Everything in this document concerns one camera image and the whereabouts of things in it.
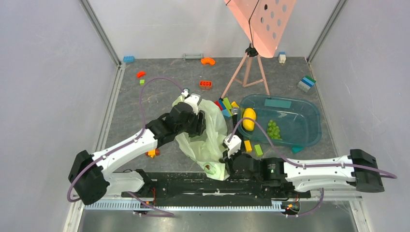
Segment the green avocado plastic bag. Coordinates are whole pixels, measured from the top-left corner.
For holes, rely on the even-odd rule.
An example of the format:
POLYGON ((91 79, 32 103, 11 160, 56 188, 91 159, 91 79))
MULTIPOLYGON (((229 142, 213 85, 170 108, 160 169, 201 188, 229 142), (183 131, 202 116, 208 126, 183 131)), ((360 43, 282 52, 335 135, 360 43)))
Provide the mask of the green avocado plastic bag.
POLYGON ((223 157, 223 140, 227 125, 220 108, 212 101, 201 100, 199 110, 205 112, 205 130, 200 136, 189 137, 184 132, 175 137, 180 150, 204 171, 208 178, 223 181, 229 177, 223 157))

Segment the yellow fake mango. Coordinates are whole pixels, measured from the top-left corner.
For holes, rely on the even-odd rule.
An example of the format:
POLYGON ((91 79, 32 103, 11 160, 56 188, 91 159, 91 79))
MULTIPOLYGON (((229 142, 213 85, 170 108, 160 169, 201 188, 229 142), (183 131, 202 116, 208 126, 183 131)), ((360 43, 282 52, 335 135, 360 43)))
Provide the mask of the yellow fake mango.
POLYGON ((255 120, 257 118, 256 112, 253 108, 246 108, 243 112, 242 126, 246 131, 254 131, 255 128, 255 120))

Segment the green fake fruit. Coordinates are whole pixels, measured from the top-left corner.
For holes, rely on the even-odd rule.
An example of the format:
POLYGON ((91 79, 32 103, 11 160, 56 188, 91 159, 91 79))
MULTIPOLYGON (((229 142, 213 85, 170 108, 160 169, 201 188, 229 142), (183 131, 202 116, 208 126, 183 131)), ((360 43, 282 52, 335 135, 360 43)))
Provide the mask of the green fake fruit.
POLYGON ((280 129, 277 123, 270 120, 267 124, 267 134, 271 139, 281 140, 280 129))

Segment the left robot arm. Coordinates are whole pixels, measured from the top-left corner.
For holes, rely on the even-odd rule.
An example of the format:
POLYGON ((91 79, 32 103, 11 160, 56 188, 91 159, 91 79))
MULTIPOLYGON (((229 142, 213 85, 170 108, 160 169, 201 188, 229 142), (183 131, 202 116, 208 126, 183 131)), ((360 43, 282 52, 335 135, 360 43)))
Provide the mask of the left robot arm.
POLYGON ((93 204, 107 194, 126 191, 135 192, 140 197, 148 196, 152 184, 142 172, 119 173, 117 169, 148 151, 172 142, 181 133, 195 137, 204 130, 205 112, 179 102, 170 112, 147 123, 136 135, 93 154, 86 150, 79 152, 68 176, 71 183, 68 201, 76 201, 72 198, 72 191, 85 205, 93 204))

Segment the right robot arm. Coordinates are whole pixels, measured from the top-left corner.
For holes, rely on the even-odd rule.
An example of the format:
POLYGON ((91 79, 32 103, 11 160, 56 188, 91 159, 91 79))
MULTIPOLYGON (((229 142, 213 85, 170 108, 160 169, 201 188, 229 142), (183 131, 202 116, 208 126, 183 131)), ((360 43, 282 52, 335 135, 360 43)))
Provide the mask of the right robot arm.
POLYGON ((238 152, 227 159, 229 171, 264 186, 277 187, 285 197, 313 189, 348 189, 358 192, 384 192, 376 158, 361 149, 331 159, 254 159, 238 152))

